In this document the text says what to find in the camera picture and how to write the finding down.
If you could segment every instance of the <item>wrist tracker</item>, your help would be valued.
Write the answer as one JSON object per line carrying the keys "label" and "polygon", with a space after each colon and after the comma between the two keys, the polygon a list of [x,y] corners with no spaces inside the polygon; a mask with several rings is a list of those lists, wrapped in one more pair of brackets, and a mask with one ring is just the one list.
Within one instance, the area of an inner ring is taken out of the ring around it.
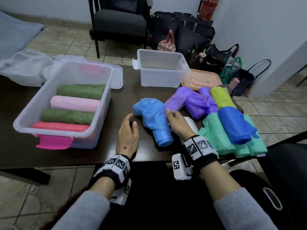
{"label": "wrist tracker", "polygon": [[130,171],[129,157],[117,154],[110,157],[94,174],[93,184],[102,177],[109,177],[115,183],[115,190],[123,187]]}
{"label": "wrist tracker", "polygon": [[194,165],[197,170],[219,158],[217,151],[202,135],[192,136],[182,145],[181,149],[188,166]]}

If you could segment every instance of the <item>tiled floor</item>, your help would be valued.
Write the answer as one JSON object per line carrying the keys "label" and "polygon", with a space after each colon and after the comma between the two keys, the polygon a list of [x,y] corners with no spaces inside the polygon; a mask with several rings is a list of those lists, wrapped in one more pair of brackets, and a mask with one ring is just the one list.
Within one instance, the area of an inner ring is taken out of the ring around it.
{"label": "tiled floor", "polygon": [[27,46],[55,57],[58,54],[83,56],[88,60],[132,66],[137,58],[137,46],[113,40],[99,41],[100,58],[97,58],[95,41],[88,30],[48,25]]}
{"label": "tiled floor", "polygon": [[[71,54],[88,60],[118,65],[132,65],[138,47],[112,40],[100,41],[97,58],[95,43],[88,30],[47,26],[28,48],[56,56]],[[307,76],[307,70],[291,77],[267,98],[234,97],[259,129],[266,146],[307,130],[307,81],[295,85]],[[230,168],[245,169],[267,179],[256,159]],[[40,168],[51,175],[47,186],[36,186],[0,177],[0,229],[32,230],[48,220],[59,206],[89,182],[93,166]]]}

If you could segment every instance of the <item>blue plastic bag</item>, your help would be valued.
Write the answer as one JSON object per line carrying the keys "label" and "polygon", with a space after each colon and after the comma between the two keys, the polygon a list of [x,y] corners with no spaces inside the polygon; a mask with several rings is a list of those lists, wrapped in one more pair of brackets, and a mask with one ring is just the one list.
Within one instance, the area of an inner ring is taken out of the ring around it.
{"label": "blue plastic bag", "polygon": [[232,106],[225,106],[218,111],[221,123],[234,144],[246,144],[251,141],[251,136],[258,139],[257,128],[244,119],[244,115]]}
{"label": "blue plastic bag", "polygon": [[166,107],[163,102],[155,98],[143,98],[132,108],[135,115],[143,117],[144,127],[152,129],[159,147],[165,147],[174,142],[166,120]]}

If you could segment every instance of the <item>black armchair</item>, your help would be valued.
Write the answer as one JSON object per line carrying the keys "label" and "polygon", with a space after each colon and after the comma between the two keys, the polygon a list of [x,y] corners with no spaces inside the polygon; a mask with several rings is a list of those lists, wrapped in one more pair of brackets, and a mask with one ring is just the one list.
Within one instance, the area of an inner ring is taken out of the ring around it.
{"label": "black armchair", "polygon": [[88,0],[93,25],[97,58],[100,57],[98,39],[112,39],[147,46],[148,16],[152,0]]}

